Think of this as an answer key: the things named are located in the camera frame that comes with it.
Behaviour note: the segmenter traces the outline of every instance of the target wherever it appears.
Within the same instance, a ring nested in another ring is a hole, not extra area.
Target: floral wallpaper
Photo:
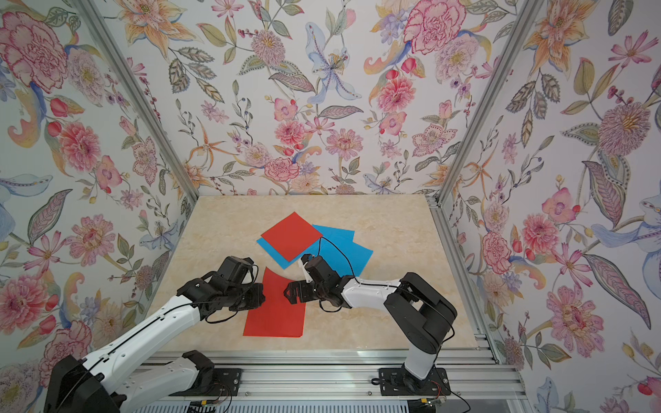
[[[654,0],[548,0],[445,201],[540,413],[661,412]]]
[[[97,2],[216,195],[436,192],[522,4]]]
[[[68,1],[0,15],[0,412],[39,412],[144,317],[192,204]]]

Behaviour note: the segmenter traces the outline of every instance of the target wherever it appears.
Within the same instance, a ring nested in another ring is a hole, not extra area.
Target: beige marble surface
[[[474,348],[473,330],[463,308],[423,195],[396,196],[203,196],[194,208],[149,312],[152,313],[188,280],[216,270],[226,256],[251,257],[292,280],[302,280],[297,265],[286,270],[256,243],[261,234],[296,211],[316,225],[356,232],[354,240],[374,251],[362,277],[395,280],[420,274],[459,313],[456,336],[444,348]],[[171,340],[161,351],[397,349],[408,341],[389,314],[374,309],[324,313],[318,302],[306,308],[301,338],[244,337],[247,312],[231,321],[201,322]],[[225,318],[223,310],[211,319]]]

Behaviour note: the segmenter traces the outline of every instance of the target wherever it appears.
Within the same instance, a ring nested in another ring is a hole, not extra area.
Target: mounting plate
[[[438,387],[432,383],[437,382],[441,386],[441,395],[449,396],[450,384],[447,380],[447,373],[445,369],[433,368],[429,372],[429,380],[427,384],[417,393],[412,393],[404,385],[404,377],[402,375],[402,368],[384,368],[379,369],[379,388],[381,389],[381,396],[432,396],[438,394]]]
[[[223,385],[227,386],[232,396],[239,394],[242,369],[214,369],[214,385],[203,391],[185,390],[170,394],[171,396],[226,396]]]

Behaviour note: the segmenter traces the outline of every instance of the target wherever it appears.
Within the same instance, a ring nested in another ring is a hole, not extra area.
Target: red paper
[[[287,261],[291,261],[321,238],[321,233],[296,212],[262,234]]]
[[[303,335],[305,304],[291,304],[284,292],[291,280],[268,268],[264,272],[264,296],[261,307],[248,310],[244,336],[300,337]]]

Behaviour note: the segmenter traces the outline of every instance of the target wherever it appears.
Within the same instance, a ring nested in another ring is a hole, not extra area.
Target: orange flower
[[[167,59],[170,39],[197,39],[197,36],[183,24],[176,23],[186,9],[167,0],[115,0],[115,2],[124,9],[120,11],[118,18],[126,23],[126,40],[129,45],[147,37]]]
[[[548,61],[569,79],[569,46],[588,38],[583,20],[590,16],[597,3],[595,0],[549,1],[547,16],[537,22],[537,30],[524,45],[524,49],[535,50],[531,75]]]

